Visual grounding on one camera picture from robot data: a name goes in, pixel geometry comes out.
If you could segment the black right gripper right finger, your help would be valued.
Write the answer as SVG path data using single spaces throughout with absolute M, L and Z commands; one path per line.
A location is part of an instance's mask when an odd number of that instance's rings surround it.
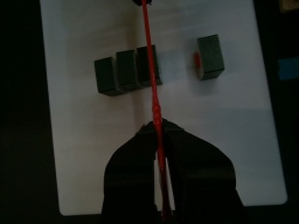
M 248 224 L 227 155 L 173 122 L 163 138 L 179 224 Z

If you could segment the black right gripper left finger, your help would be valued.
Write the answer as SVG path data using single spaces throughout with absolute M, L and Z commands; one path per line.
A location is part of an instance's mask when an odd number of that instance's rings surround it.
M 155 148 L 155 127 L 149 122 L 108 160 L 100 224 L 156 223 Z

